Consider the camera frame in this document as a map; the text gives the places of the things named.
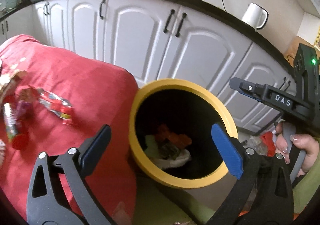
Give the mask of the right hand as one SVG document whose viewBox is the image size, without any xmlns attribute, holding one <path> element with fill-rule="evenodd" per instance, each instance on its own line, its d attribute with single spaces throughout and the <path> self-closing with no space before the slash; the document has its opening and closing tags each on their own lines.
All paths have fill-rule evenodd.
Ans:
<svg viewBox="0 0 320 225">
<path fill-rule="evenodd" d="M 290 156 L 288 153 L 288 145 L 286 139 L 283 137 L 283 122 L 280 122 L 276 126 L 277 139 L 275 143 L 276 153 L 281 153 L 284 157 L 284 161 L 286 164 L 290 163 Z M 306 175 L 314 165 L 317 156 L 319 154 L 319 142 L 308 134 L 296 134 L 291 136 L 291 142 L 295 145 L 295 147 L 300 150 L 306 151 L 306 156 L 304 158 L 304 162 L 299 170 L 297 177 L 302 175 Z"/>
</svg>

